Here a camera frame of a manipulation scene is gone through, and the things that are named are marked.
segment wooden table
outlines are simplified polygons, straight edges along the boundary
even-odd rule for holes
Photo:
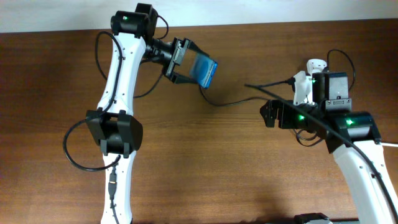
[[[104,173],[80,171],[62,151],[65,131],[95,109],[104,80],[94,61],[97,30],[0,35],[0,223],[99,223]],[[310,58],[339,48],[353,59],[355,111],[373,114],[384,141],[398,141],[398,20],[295,22],[171,28],[219,62],[213,101],[265,96],[244,83],[285,80]],[[103,38],[107,68],[111,41]],[[331,68],[351,67],[338,54]],[[146,91],[160,65],[140,68],[136,93]],[[291,99],[289,86],[270,88]],[[216,108],[195,85],[161,80],[134,101],[144,140],[133,167],[131,204],[137,223],[239,223],[323,212],[356,218],[349,189],[324,143],[302,147],[293,134],[268,129],[262,100]],[[72,156],[103,164],[84,126],[69,139]],[[398,150],[385,147],[398,189]]]

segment blue object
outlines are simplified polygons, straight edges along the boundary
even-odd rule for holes
[[[196,80],[200,86],[207,89],[217,69],[217,62],[203,54],[197,54],[189,75]]]

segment white wall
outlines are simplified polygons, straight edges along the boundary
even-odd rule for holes
[[[0,0],[0,32],[106,29],[137,2],[154,5],[170,26],[398,17],[398,0]]]

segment table surface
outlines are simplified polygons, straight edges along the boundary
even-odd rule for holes
[[[158,35],[165,30],[159,29]],[[0,223],[99,223],[104,173],[74,168],[62,151],[66,130],[96,108],[105,81],[94,61],[98,30],[0,34]],[[171,28],[167,40],[188,37],[219,63],[206,94],[229,102],[264,96],[245,83],[285,80],[310,58],[346,51],[357,69],[355,111],[368,111],[384,141],[397,141],[398,20],[297,22]],[[105,70],[111,41],[102,38]],[[331,69],[351,67],[331,56]],[[161,66],[144,64],[136,93],[146,91]],[[291,99],[289,86],[270,90]],[[356,218],[356,209],[325,143],[300,146],[287,130],[269,129],[254,100],[216,108],[195,85],[163,78],[134,100],[144,126],[133,166],[131,205],[138,223],[239,223],[322,212]],[[70,136],[71,155],[101,166],[99,148],[82,126]],[[398,189],[398,150],[384,148]]]

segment green led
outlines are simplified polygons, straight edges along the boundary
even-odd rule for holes
[[[354,121],[352,121],[350,119],[346,120],[346,122],[347,122],[348,125],[352,125],[354,123]]]

